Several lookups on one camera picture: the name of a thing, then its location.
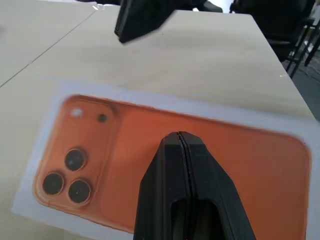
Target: black plastic jaw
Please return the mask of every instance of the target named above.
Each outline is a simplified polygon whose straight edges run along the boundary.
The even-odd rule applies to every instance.
[[[158,29],[188,0],[122,0],[114,33],[121,43]]]
[[[162,139],[139,191],[134,240],[255,240],[236,187],[202,140]]]

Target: chair leg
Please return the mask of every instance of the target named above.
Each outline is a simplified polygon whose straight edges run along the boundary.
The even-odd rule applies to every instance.
[[[305,60],[304,66],[308,66],[308,64],[310,63],[311,59],[314,57],[316,51],[318,50],[320,46],[320,36],[318,37],[318,39],[316,40],[316,42],[314,43],[314,46],[311,50],[311,52],[309,53],[308,57]]]
[[[302,35],[302,37],[301,37],[301,39],[300,39],[300,41],[299,41],[299,43],[298,43],[298,46],[296,47],[296,50],[294,51],[294,55],[292,56],[292,58],[291,58],[291,60],[290,60],[290,62],[289,62],[289,64],[288,64],[288,66],[286,67],[286,71],[287,71],[287,72],[288,72],[288,70],[290,69],[291,64],[293,63],[294,59],[296,58],[296,56],[297,56],[297,54],[298,54],[298,52],[299,52],[299,49],[300,49],[302,43],[304,42],[304,40],[305,40],[305,38],[306,38],[306,36],[307,36],[307,33],[309,32],[309,29],[310,29],[310,25],[308,25],[308,26],[306,27],[306,29],[304,30],[304,32],[303,32],[303,35]]]
[[[291,74],[290,74],[290,78],[293,78],[293,77],[294,77],[294,75],[295,75],[295,73],[296,73],[296,71],[297,71],[297,69],[298,69],[298,67],[299,67],[302,59],[304,58],[304,55],[306,54],[306,52],[307,52],[307,50],[308,50],[311,42],[314,40],[314,37],[315,37],[316,32],[317,32],[317,29],[319,29],[319,27],[320,27],[320,21],[317,23],[317,25],[316,25],[315,28],[314,28],[314,31],[311,33],[311,36],[310,36],[310,38],[309,38],[309,40],[308,40],[307,45],[306,45],[305,48],[303,49],[301,55],[299,56],[299,59],[298,59],[297,63],[296,63],[295,66],[294,66],[294,69],[292,70],[292,72],[291,72]]]

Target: orange phone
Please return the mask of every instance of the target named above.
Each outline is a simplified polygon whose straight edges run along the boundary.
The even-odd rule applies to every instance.
[[[302,240],[311,156],[282,133],[75,95],[64,101],[33,182],[43,205],[133,233],[140,182],[171,132],[200,137],[233,180],[259,240]]]

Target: dark object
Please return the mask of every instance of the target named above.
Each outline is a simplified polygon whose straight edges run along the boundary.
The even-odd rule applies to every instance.
[[[104,122],[106,122],[106,121],[107,121],[107,116],[106,116],[106,115],[100,114],[100,115],[98,116],[98,122],[104,123]]]
[[[173,132],[140,184],[134,240],[255,240],[230,177],[202,140]]]
[[[115,34],[126,43],[158,29],[174,10],[222,13],[222,8],[207,0],[77,0],[98,4],[121,5],[115,25]]]
[[[69,151],[64,159],[66,167],[71,171],[79,170],[85,164],[85,161],[85,155],[78,149]]]
[[[315,0],[234,0],[230,13],[250,14],[280,62],[295,48]]]
[[[307,36],[307,33],[310,30],[310,27],[314,27],[314,30],[312,31],[312,33],[311,33],[311,35],[310,35],[310,37],[308,39],[308,43],[306,44],[306,46],[304,47],[302,52],[299,52],[299,49],[300,49],[302,43],[304,42],[304,40],[305,40],[305,38]],[[303,33],[303,35],[302,35],[302,37],[301,37],[301,39],[299,41],[299,44],[298,44],[297,48],[295,49],[294,55],[290,59],[290,62],[288,64],[288,66],[286,67],[286,71],[288,72],[290,67],[291,67],[291,64],[295,63],[295,66],[294,66],[294,68],[293,68],[293,70],[292,70],[292,72],[290,74],[291,78],[294,77],[294,75],[295,75],[295,73],[296,73],[301,61],[303,60],[303,58],[304,58],[304,56],[305,56],[310,44],[313,42],[313,40],[314,40],[319,28],[320,28],[320,21],[318,21],[318,23],[316,25],[313,25],[313,19],[310,19],[310,22],[307,24],[307,28],[305,29],[305,31],[304,31],[304,33]],[[320,38],[318,38],[318,40],[315,42],[315,44],[314,44],[314,46],[312,48],[312,51],[310,52],[309,56],[305,60],[305,64],[304,64],[305,66],[307,66],[309,64],[309,62],[311,61],[312,57],[315,55],[315,52],[318,49],[319,44],[320,44]]]
[[[308,64],[310,63],[311,59],[314,57],[316,51],[318,50],[319,46],[320,46],[320,35],[318,35],[318,38],[317,38],[317,40],[315,41],[315,43],[314,43],[314,45],[313,45],[313,47],[312,47],[311,52],[309,53],[308,57],[307,57],[306,60],[305,60],[305,63],[304,63],[304,66],[305,66],[305,67],[308,66]]]
[[[48,195],[60,193],[64,185],[63,177],[58,173],[50,173],[43,180],[43,190]]]
[[[89,185],[82,180],[74,181],[69,188],[69,198],[76,204],[85,202],[90,195]]]

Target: camera flash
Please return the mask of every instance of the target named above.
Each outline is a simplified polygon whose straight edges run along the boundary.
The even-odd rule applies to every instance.
[[[82,117],[83,111],[80,108],[74,108],[71,111],[71,116],[75,119],[79,119]]]

